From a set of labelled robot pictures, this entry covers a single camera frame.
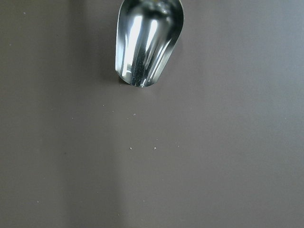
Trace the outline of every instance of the brown surface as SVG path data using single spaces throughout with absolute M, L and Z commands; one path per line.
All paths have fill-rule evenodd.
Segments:
M 304 2 L 184 0 L 144 89 L 120 4 L 1 1 L 0 227 L 302 227 Z

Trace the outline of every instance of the gray surface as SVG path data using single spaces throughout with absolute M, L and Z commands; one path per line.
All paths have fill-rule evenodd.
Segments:
M 1 228 L 303 226 L 304 2 L 183 5 L 139 89 L 120 1 L 1 1 Z

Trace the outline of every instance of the metal object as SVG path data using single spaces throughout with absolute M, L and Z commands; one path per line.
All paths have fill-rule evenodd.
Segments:
M 156 83 L 180 36 L 183 21 L 180 0 L 124 0 L 116 37 L 118 75 L 133 86 Z

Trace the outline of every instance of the metal scoop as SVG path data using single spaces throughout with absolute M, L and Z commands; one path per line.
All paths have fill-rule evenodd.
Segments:
M 118 75 L 133 86 L 156 83 L 180 36 L 183 21 L 180 0 L 124 0 L 116 37 Z

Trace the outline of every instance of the curved metal surface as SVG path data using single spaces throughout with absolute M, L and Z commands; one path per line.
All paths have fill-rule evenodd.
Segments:
M 125 0 L 120 8 L 115 69 L 127 83 L 156 83 L 183 26 L 180 0 Z

